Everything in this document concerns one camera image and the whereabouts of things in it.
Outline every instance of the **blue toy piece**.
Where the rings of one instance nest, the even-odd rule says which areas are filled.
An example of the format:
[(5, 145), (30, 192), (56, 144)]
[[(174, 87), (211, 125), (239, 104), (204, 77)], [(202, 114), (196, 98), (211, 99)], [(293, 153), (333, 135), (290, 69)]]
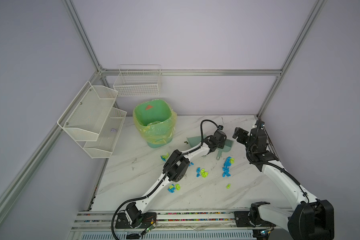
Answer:
[(229, 167), (231, 166), (231, 157), (227, 157), (227, 159), (225, 160), (224, 163), (224, 167), (223, 167), (223, 177), (227, 176), (229, 177)]
[(176, 189), (175, 186), (172, 184), (172, 185), (169, 186), (168, 191), (171, 192), (171, 193), (174, 193), (175, 189)]

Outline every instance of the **green brush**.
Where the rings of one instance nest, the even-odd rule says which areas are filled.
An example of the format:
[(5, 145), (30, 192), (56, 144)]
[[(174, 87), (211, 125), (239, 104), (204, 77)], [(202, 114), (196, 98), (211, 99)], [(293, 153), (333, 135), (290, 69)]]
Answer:
[(217, 159), (217, 160), (220, 159), (222, 152), (229, 152), (229, 151), (231, 151), (232, 145), (233, 145), (233, 140), (226, 139), (223, 149), (217, 148), (217, 149), (219, 150), (219, 152), (217, 153), (216, 159)]

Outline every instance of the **white mesh shelf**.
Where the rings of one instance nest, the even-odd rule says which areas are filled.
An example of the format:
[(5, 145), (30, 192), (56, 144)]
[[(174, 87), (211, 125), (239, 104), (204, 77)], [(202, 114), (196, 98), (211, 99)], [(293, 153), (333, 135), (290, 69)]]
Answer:
[(113, 89), (90, 85), (72, 114), (61, 122), (61, 127), (75, 141), (96, 141), (116, 96), (117, 91)]
[(161, 89), (160, 65), (119, 65), (113, 85), (118, 96), (158, 96)]
[(127, 112), (123, 110), (111, 109), (97, 141), (86, 142), (83, 147), (91, 158), (108, 158), (112, 155), (126, 115)]
[(91, 158), (108, 158), (115, 149), (127, 115), (113, 107), (116, 97), (116, 90), (87, 82), (58, 120), (58, 125)]

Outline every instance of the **white marble surface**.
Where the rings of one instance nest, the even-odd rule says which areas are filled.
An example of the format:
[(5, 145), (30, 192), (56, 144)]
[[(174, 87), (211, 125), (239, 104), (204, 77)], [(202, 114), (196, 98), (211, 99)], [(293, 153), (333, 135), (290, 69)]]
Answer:
[[(101, 180), (92, 211), (112, 211), (127, 199), (140, 197), (156, 181), (163, 170), (160, 155), (171, 154), (175, 149), (189, 149), (187, 137), (200, 135), (200, 122), (211, 119), (224, 126), (228, 139), (232, 139), (235, 127), (249, 131), (254, 116), (179, 116), (175, 136), (169, 144), (150, 148), (139, 135), (132, 117), (125, 119), (113, 156), (109, 159)], [(216, 127), (209, 122), (203, 131), (211, 135)], [(267, 201), (278, 207), (290, 207), (273, 182), (250, 165), (245, 157), (245, 147), (234, 142), (230, 152), (223, 152), (219, 161), (217, 151), (193, 159), (186, 175), (178, 182), (181, 189), (170, 193), (162, 190), (151, 205), (152, 210), (234, 209), (250, 207), (251, 203)], [(235, 158), (230, 167), (230, 177), (222, 177), (226, 157)], [(209, 175), (196, 177), (196, 169), (204, 168)]]

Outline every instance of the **trash can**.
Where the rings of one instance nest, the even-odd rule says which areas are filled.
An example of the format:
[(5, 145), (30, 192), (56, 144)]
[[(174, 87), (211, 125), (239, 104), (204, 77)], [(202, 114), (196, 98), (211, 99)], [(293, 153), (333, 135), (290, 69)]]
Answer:
[(155, 99), (137, 105), (133, 120), (140, 135), (152, 148), (172, 141), (177, 114), (162, 99)]

